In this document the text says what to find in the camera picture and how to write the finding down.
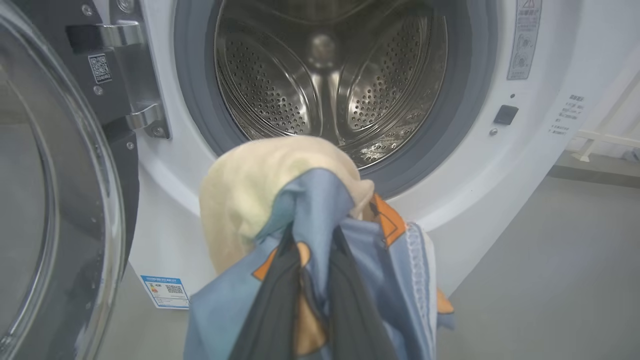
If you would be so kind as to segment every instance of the stainless steel drum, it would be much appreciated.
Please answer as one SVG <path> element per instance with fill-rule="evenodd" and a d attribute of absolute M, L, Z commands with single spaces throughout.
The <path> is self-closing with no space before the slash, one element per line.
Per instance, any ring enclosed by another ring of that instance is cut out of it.
<path fill-rule="evenodd" d="M 215 42 L 248 138 L 322 136 L 360 168 L 426 125 L 447 60 L 444 18 L 424 1 L 227 1 Z"/>

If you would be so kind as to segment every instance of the washing machine door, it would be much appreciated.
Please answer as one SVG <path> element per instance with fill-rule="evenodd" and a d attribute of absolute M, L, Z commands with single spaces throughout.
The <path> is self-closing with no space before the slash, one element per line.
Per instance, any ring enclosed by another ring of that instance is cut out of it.
<path fill-rule="evenodd" d="M 93 358 L 125 263 L 111 149 L 60 57 L 0 1 L 0 358 Z"/>

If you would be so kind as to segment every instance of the front-load washing machine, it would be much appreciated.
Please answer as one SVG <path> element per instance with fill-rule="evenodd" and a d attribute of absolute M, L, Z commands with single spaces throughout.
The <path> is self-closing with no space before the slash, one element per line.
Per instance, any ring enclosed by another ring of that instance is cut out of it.
<path fill-rule="evenodd" d="M 93 354 L 127 258 L 156 306 L 187 308 L 216 276 L 200 181 L 257 138 L 349 154 L 451 293 L 640 44 L 625 0 L 0 4 L 3 227 L 34 224 L 3 240 L 3 273 L 31 270 L 3 285 L 0 351 L 29 358 Z"/>

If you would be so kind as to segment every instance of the clothes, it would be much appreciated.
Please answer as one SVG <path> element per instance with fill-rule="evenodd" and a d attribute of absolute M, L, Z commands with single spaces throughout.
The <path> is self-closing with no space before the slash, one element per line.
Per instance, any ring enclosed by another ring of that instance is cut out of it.
<path fill-rule="evenodd" d="M 185 359 L 229 357 L 291 222 L 301 276 L 310 284 L 299 300 L 300 358 L 329 358 L 323 324 L 331 311 L 328 257 L 337 226 L 398 359 L 435 358 L 433 244 L 374 195 L 373 184 L 332 144 L 295 136 L 242 145 L 214 164 L 200 203 L 212 261 L 226 271 L 192 296 Z M 442 309 L 452 311 L 442 298 Z"/>
<path fill-rule="evenodd" d="M 215 162 L 200 187 L 200 217 L 216 272 L 222 273 L 253 249 L 280 190 L 311 168 L 327 169 L 340 179 L 353 201 L 349 214 L 360 218 L 373 195 L 373 182 L 361 180 L 349 156 L 322 138 L 248 142 Z"/>

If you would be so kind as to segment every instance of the orange pattern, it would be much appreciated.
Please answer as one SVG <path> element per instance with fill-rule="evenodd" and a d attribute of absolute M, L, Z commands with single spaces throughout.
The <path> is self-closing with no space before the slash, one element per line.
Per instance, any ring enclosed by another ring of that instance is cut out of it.
<path fill-rule="evenodd" d="M 393 245 L 394 242 L 406 231 L 406 224 L 400 215 L 389 204 L 387 204 L 377 193 L 373 195 L 371 200 L 376 206 L 378 213 L 378 221 L 382 226 L 382 232 L 385 235 L 385 244 L 387 247 Z"/>
<path fill-rule="evenodd" d="M 276 250 L 278 250 L 278 248 L 273 249 L 273 251 L 271 251 L 271 253 L 269 254 L 269 257 L 267 258 L 267 261 L 265 261 L 262 265 L 260 265 L 259 268 L 255 269 L 255 271 L 253 272 L 253 276 L 255 276 L 258 280 L 263 281 L 265 276 L 267 276 L 267 271 L 269 271 L 269 267 L 273 262 L 273 257 L 276 256 Z"/>

